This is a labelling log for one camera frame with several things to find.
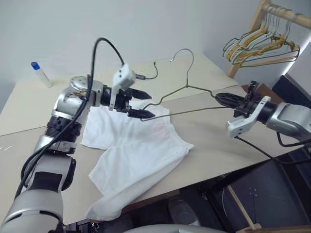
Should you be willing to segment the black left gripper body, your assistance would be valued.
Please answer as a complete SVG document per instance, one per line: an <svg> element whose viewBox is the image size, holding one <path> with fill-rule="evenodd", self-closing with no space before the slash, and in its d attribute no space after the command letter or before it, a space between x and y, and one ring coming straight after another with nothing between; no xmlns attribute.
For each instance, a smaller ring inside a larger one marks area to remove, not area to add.
<svg viewBox="0 0 311 233"><path fill-rule="evenodd" d="M117 112L127 113L130 109L129 101L132 99L132 89L128 88L126 91L119 90L116 95L114 109Z"/></svg>

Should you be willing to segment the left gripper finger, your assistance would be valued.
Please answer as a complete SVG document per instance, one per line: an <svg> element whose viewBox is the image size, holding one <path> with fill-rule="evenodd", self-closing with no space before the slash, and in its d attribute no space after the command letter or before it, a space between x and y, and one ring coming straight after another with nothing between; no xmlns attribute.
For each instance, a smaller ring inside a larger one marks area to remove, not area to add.
<svg viewBox="0 0 311 233"><path fill-rule="evenodd" d="M137 89L131 89L132 97L139 100L148 100L152 97L145 91L137 90Z"/></svg>
<svg viewBox="0 0 311 233"><path fill-rule="evenodd" d="M129 109L127 115L128 117L139 119L149 119L155 117L155 114L153 114L152 112L142 109Z"/></svg>

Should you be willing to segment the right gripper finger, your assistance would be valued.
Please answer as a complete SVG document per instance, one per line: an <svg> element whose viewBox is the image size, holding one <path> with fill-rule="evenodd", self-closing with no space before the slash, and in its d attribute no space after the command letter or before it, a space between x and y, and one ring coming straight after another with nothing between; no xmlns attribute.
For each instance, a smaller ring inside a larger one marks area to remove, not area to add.
<svg viewBox="0 0 311 233"><path fill-rule="evenodd" d="M244 97L232 94L232 93L218 93L215 96L215 99L220 102L241 102L244 101Z"/></svg>
<svg viewBox="0 0 311 233"><path fill-rule="evenodd" d="M218 103L228 108L236 108L243 102L242 99L218 99Z"/></svg>

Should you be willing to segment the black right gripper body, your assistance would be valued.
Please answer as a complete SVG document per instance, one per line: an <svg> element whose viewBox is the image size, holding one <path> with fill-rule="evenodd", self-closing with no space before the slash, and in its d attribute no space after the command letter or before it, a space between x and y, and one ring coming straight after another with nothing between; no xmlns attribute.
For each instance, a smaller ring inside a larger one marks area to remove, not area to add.
<svg viewBox="0 0 311 233"><path fill-rule="evenodd" d="M234 109L233 117L243 116L248 118L249 115L254 111L253 106L258 100L258 93L255 92L256 81L251 81L248 85L247 94L244 97L243 101L238 104L238 106Z"/></svg>

